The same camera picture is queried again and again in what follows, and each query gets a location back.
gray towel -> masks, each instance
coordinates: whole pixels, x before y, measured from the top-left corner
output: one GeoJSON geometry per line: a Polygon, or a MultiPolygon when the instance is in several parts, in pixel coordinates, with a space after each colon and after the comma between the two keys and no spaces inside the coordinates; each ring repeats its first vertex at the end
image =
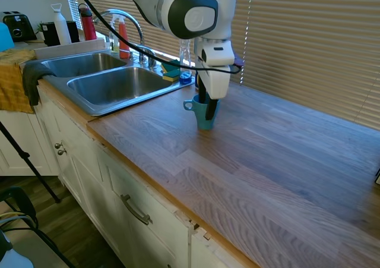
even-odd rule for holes
{"type": "Polygon", "coordinates": [[[23,71],[23,87],[24,93],[29,98],[31,106],[38,105],[39,95],[37,91],[38,80],[44,75],[55,74],[45,65],[39,62],[26,63],[23,71]]]}

stainless steel sink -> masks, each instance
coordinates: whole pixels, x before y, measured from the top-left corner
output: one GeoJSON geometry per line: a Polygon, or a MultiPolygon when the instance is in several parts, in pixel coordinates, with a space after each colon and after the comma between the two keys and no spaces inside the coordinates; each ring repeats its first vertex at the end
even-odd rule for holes
{"type": "Polygon", "coordinates": [[[187,85],[163,80],[160,63],[149,69],[147,64],[119,59],[109,51],[39,62],[57,75],[44,79],[92,116],[105,115],[194,83],[194,79],[187,85]]]}
{"type": "Polygon", "coordinates": [[[60,57],[42,62],[57,77],[78,77],[82,75],[119,68],[126,63],[106,53],[88,53],[83,55],[60,57]]]}
{"type": "Polygon", "coordinates": [[[172,83],[146,69],[130,67],[77,78],[67,85],[94,105],[110,105],[160,91],[172,83]]]}

butcher block countertop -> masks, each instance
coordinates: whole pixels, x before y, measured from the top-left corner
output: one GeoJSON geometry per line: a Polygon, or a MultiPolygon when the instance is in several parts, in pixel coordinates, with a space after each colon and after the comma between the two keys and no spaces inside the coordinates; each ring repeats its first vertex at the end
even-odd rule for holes
{"type": "Polygon", "coordinates": [[[198,131],[194,94],[87,128],[248,267],[380,267],[380,132],[235,84],[198,131]]]}

wooden floor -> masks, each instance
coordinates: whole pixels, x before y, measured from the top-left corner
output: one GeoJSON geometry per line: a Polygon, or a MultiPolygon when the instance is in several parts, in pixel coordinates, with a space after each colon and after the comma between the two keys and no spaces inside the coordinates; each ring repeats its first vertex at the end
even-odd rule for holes
{"type": "Polygon", "coordinates": [[[21,187],[33,203],[40,229],[77,268],[123,268],[115,253],[57,177],[44,177],[62,199],[56,204],[36,177],[2,177],[0,190],[21,187]]]}

red bottle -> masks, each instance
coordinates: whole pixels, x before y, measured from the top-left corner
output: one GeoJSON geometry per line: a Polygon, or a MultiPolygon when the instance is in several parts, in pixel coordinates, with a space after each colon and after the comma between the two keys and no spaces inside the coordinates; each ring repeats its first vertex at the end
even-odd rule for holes
{"type": "MultiPolygon", "coordinates": [[[[119,34],[126,41],[128,41],[128,35],[126,33],[124,18],[121,15],[119,16],[119,34]]],[[[131,57],[131,53],[126,52],[126,51],[129,51],[129,46],[125,44],[123,41],[120,41],[119,39],[119,57],[124,58],[124,59],[129,59],[129,57],[131,57]]]]}
{"type": "Polygon", "coordinates": [[[85,5],[85,7],[82,7],[82,8],[80,8],[79,6],[78,6],[78,11],[81,15],[84,38],[86,40],[96,39],[95,26],[93,24],[93,14],[91,13],[88,6],[85,5]]]}

